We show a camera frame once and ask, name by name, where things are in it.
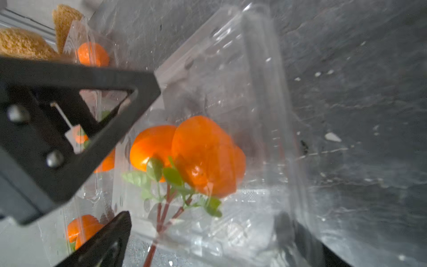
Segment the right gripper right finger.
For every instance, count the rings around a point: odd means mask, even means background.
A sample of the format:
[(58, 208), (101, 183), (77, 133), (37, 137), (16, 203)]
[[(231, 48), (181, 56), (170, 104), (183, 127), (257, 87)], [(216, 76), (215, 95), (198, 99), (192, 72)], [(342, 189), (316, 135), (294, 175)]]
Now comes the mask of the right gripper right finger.
[(350, 264), (330, 250), (322, 241), (290, 217), (279, 213), (274, 218), (278, 248), (291, 267), (348, 267)]

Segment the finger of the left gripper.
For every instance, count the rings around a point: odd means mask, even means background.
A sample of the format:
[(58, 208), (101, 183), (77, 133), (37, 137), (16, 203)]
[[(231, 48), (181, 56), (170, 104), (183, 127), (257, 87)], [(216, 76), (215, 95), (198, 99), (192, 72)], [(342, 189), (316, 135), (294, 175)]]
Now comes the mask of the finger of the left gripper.
[(54, 172), (69, 146), (79, 154), (91, 142), (78, 144), (61, 117), (57, 101), (69, 89), (121, 91), (119, 111), (135, 102), (138, 119), (161, 94), (152, 71), (2, 57), (1, 219), (28, 225), (69, 201), (56, 200)]

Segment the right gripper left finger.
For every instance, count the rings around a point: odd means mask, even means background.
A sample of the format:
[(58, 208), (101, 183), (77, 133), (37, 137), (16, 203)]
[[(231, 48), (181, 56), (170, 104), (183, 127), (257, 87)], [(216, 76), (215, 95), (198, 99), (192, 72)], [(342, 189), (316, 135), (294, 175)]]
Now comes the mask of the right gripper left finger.
[(121, 267), (131, 234), (128, 211), (120, 212), (82, 247), (56, 267)]

